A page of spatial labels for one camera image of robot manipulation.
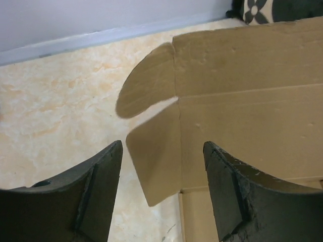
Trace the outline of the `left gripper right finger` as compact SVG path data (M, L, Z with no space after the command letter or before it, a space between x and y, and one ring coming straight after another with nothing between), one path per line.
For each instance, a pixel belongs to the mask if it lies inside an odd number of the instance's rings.
M322 241L322 190L250 166L215 143L203 145L220 241Z

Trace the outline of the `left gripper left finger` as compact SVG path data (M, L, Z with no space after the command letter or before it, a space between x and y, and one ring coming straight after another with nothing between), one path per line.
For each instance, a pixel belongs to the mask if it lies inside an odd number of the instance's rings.
M1 190L1 241L107 241L122 156L117 140L29 188Z

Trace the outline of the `brown cardboard box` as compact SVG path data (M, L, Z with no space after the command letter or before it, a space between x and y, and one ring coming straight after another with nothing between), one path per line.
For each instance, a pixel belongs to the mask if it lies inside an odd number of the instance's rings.
M322 18L175 36L130 73L122 118L175 99L126 145L149 206L178 194L183 241L220 241L203 145L322 190Z

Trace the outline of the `black plush flower-pattern bag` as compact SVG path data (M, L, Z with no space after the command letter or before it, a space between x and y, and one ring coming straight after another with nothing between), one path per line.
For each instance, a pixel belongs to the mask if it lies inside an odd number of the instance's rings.
M232 1L227 18L243 21L247 25L275 22L293 22L321 17L322 0L246 0Z

